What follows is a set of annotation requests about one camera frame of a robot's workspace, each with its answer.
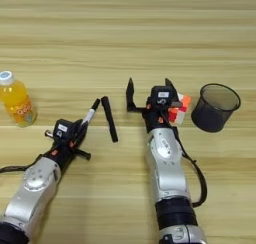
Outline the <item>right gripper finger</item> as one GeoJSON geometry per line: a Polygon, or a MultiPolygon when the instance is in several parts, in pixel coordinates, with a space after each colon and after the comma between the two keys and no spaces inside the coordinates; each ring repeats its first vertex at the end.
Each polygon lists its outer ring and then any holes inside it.
{"type": "Polygon", "coordinates": [[[133,84],[133,80],[129,79],[128,85],[126,88],[126,103],[127,103],[128,111],[134,111],[136,109],[136,105],[133,101],[133,95],[134,95],[134,84],[133,84]]]}
{"type": "Polygon", "coordinates": [[[168,78],[165,78],[165,85],[171,89],[173,97],[177,97],[177,90],[173,85],[172,81],[170,81],[168,78]]]}

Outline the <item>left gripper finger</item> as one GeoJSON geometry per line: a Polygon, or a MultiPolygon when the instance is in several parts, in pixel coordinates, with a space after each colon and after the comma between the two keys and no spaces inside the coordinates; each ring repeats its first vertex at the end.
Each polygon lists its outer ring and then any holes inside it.
{"type": "Polygon", "coordinates": [[[75,121],[72,125],[72,140],[77,140],[82,137],[83,129],[82,129],[82,119],[75,121]]]}
{"type": "Polygon", "coordinates": [[[83,129],[83,135],[81,138],[75,140],[75,146],[79,147],[81,145],[81,143],[83,142],[86,133],[87,133],[87,129],[88,129],[88,122],[82,122],[82,129],[83,129]]]}

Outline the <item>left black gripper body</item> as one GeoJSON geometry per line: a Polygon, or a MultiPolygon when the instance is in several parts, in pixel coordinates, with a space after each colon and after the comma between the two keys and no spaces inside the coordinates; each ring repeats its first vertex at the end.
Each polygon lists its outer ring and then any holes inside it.
{"type": "Polygon", "coordinates": [[[47,130],[45,136],[53,139],[53,144],[51,149],[45,152],[43,156],[54,161],[59,166],[61,172],[65,172],[77,156],[86,160],[91,159],[90,153],[81,150],[80,146],[75,146],[75,140],[71,139],[72,134],[67,138],[60,138],[47,130]]]}

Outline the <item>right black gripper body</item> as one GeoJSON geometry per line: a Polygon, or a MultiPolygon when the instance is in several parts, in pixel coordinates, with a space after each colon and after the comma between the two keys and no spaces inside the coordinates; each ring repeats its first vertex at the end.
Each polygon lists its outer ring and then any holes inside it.
{"type": "Polygon", "coordinates": [[[137,107],[134,102],[127,103],[128,112],[141,113],[148,132],[159,128],[172,128],[169,123],[169,109],[181,107],[180,102],[172,102],[170,105],[153,104],[147,102],[144,107],[137,107]]]}

